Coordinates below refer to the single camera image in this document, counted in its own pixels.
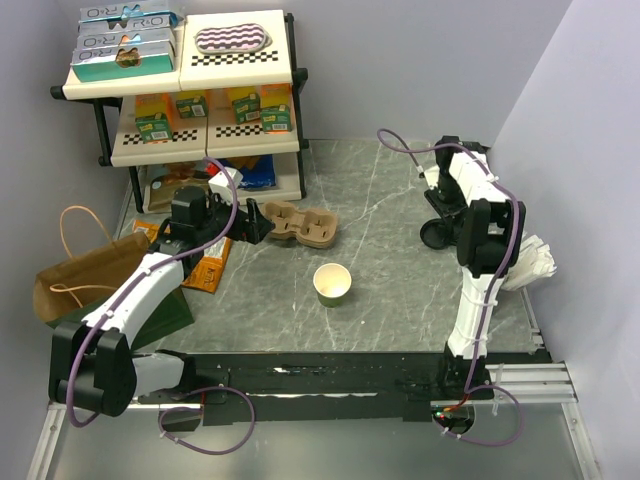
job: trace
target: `table surface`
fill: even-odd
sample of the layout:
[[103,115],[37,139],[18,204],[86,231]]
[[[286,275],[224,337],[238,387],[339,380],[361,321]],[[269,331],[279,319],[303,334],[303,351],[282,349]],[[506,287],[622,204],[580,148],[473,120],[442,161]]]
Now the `table surface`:
[[[235,242],[215,294],[185,289],[195,323],[148,348],[182,352],[442,351],[454,326],[462,275],[454,248],[434,251],[420,227],[436,216],[424,182],[405,155],[376,141],[312,141],[303,152],[307,198],[339,216],[327,250],[295,239]],[[433,156],[420,159],[425,168]],[[120,235],[140,215],[131,198]],[[313,274],[340,263],[353,284],[342,306],[317,300]],[[488,349],[534,351],[529,314],[519,292],[500,292]]]

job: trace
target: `cable tie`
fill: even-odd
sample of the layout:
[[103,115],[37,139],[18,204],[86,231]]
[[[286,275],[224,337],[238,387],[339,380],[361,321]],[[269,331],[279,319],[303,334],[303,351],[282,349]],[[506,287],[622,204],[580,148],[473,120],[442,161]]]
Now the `cable tie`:
[[479,307],[495,307],[498,304],[498,300],[493,300],[493,302],[491,303],[484,303],[482,300],[480,300],[479,302],[476,300],[473,300],[469,297],[467,292],[465,292],[464,290],[462,290],[462,295],[464,295],[464,298],[466,298],[469,301],[469,303],[473,305],[478,305]]
[[462,333],[462,331],[460,330],[460,327],[458,325],[454,325],[453,329],[458,332],[458,335],[460,335],[464,340],[467,340],[469,342],[473,342],[473,343],[480,343],[482,341],[488,341],[489,340],[489,335],[482,335],[480,338],[476,338],[476,337],[469,337],[467,335],[465,335],[464,333]]

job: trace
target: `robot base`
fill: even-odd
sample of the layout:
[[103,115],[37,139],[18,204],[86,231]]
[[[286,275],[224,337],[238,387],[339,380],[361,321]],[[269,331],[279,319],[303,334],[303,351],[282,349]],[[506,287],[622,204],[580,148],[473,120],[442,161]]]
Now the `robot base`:
[[434,218],[420,229],[420,239],[432,250],[444,250],[457,245],[460,236],[460,222],[451,218]]
[[[438,366],[438,387],[448,398],[464,397],[464,385],[471,368],[471,360],[464,360],[461,356],[454,357],[449,345],[445,344],[444,353]],[[489,385],[491,376],[485,367],[485,357],[479,357],[471,379],[471,388],[480,385]],[[493,398],[493,390],[483,389],[473,393],[474,400],[490,400]]]

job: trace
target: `snack box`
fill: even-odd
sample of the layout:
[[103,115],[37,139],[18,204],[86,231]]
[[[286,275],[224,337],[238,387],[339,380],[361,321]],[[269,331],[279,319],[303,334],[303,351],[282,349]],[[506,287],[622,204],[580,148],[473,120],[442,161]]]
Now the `snack box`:
[[99,21],[120,22],[131,18],[150,15],[169,15],[171,26],[175,27],[184,18],[184,6],[173,0],[146,0],[131,3],[119,3],[103,7],[80,9],[80,23]]
[[260,118],[260,97],[257,93],[251,93],[245,98],[234,100],[231,109],[238,125],[257,120]]
[[110,47],[75,50],[71,68],[81,82],[153,75],[173,71],[173,48],[169,42],[132,48]]
[[288,83],[263,85],[260,87],[260,108],[289,105],[290,95],[291,85]]
[[171,26],[170,15],[151,15],[148,17],[130,18],[121,22],[102,20],[99,22],[81,23],[78,29],[78,35],[135,32],[137,30],[152,30],[154,28],[170,28]]
[[175,52],[176,37],[170,28],[158,28],[154,30],[141,30],[127,33],[100,33],[98,35],[84,35],[82,37],[78,37],[76,48],[78,50],[90,50],[92,48],[121,47],[158,42],[169,42]]
[[168,93],[136,95],[135,122],[144,143],[170,140],[173,115]]
[[262,130],[266,133],[286,133],[291,131],[291,109],[289,105],[267,107],[260,110]]
[[178,92],[175,95],[176,109],[180,118],[206,117],[209,115],[206,90]]

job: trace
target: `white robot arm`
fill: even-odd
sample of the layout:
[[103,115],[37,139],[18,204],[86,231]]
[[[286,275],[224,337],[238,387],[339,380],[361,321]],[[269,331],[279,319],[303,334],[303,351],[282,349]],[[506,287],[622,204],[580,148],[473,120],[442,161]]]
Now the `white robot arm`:
[[[458,137],[443,137],[436,143],[445,144],[451,147],[436,151],[437,186],[427,190],[425,197],[442,219],[436,225],[440,227],[439,234],[446,238],[436,242],[438,248],[456,245],[462,268],[458,315],[445,345],[438,379],[443,391],[456,395],[464,392],[472,367],[469,386],[489,379],[484,366],[487,333],[504,276],[518,260],[525,206],[522,202],[514,205],[508,192],[497,186],[482,146],[460,142]],[[471,151],[473,156],[464,150]]]
[[[237,170],[227,169],[227,173],[236,185],[242,178]],[[171,217],[160,226],[133,275],[83,322],[64,322],[56,327],[49,375],[51,400],[66,403],[68,386],[73,383],[75,406],[117,416],[133,397],[167,388],[191,390],[195,365],[188,355],[170,351],[136,355],[131,345],[160,302],[198,264],[203,256],[201,247],[225,229],[232,215],[230,203],[229,185],[222,172],[209,181],[208,193],[191,186],[176,192]],[[247,200],[247,210],[237,211],[226,236],[257,244],[274,226],[254,200]],[[82,351],[87,338],[89,346]],[[81,359],[80,367],[74,373],[72,365],[77,358]]]

